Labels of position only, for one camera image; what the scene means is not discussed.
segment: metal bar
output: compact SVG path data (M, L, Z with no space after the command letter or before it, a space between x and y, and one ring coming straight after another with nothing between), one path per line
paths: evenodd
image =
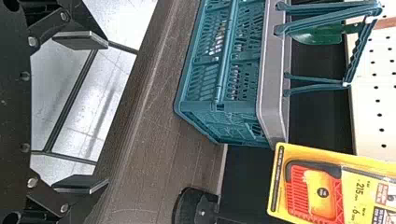
M90 55L87 58L87 61L85 62L84 66L82 67L82 70L78 76L78 79L77 79L74 87L73 87L73 90L70 92L70 95L67 98L66 104L64 104L64 108L62 109L61 115L59 116L58 120L56 120L55 127L52 129L49 139L47 140L47 143L44 146L44 149L43 149L44 152L52 151L53 146L55 145L55 142L58 139L59 133L61 132L61 129L64 126L64 123L66 122L67 116L69 115L70 110L71 110L74 102L76 101L79 90L81 89L81 86L84 83L84 80L88 75L88 72L90 71L93 60L95 59L97 53L98 53L97 49L92 50Z
M353 7L362 7L376 4L377 1L358 1L358 2L337 2L337 3L319 3L319 4L304 4L304 5L288 5L283 2L276 4L276 10L286 11L289 16L308 16L308 15L322 15L325 13L346 10Z
M129 48L127 46L124 46L122 44L119 44L119 43L116 43L116 42L113 42L110 40L108 41L108 46L111 48L114 48L114 49L119 49L119 50L122 50L122 51L125 51L128 53L132 53L134 55L137 55L139 53L139 50L137 50L137 49Z
M311 91L339 91L339 90L345 90L347 88L348 87L343 87L340 84L315 84L315 85L309 85L303 87L296 87L290 90L284 90L283 95L285 97L289 97L294 94L311 92Z
M322 77L300 77L300 76L294 76L290 73L285 73L284 78L288 78L290 80L296 80L296 81L309 81L309 82L319 82L319 83L332 83L332 84L343 83L343 80L328 79Z
M49 156L61 160L66 160L66 161L76 161L76 162L81 162L89 165L96 165L96 161L90 161L78 157L72 157L72 156L67 156L64 154L59 154L59 153L54 153L54 152L45 152L45 151L37 151L33 150L32 155L37 155L37 156Z

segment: black metal frame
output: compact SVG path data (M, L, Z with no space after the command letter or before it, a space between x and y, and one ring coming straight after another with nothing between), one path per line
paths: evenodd
M112 47L133 54L137 50L108 41L82 0L0 1L0 18L0 223L82 223L108 180L73 175L50 187L30 169L30 157L46 155L95 165L53 153L54 143L98 50ZM44 150L33 151L30 56L59 32L84 31L93 35L62 35L55 40L71 49L92 51Z

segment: yellow packaging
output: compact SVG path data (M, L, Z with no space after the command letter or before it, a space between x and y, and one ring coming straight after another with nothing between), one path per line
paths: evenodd
M302 224L396 224L396 163L279 143L267 212Z

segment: green plastic basket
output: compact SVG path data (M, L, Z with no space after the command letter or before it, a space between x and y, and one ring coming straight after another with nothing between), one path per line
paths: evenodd
M175 111L213 142L268 147L256 117L263 0L203 0Z

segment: black plastic part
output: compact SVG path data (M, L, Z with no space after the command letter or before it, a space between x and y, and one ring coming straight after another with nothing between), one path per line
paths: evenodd
M323 171L336 179L341 179L341 173L342 173L341 166L328 162L322 162L322 161L290 161L286 165L286 172L285 172L286 182L291 181L290 174L291 174L291 167L293 165L303 166L311 170Z
M199 189L183 189L177 198L177 202L172 213L172 224L195 223L197 207L204 196L212 203L217 203L219 200L217 195L210 194Z

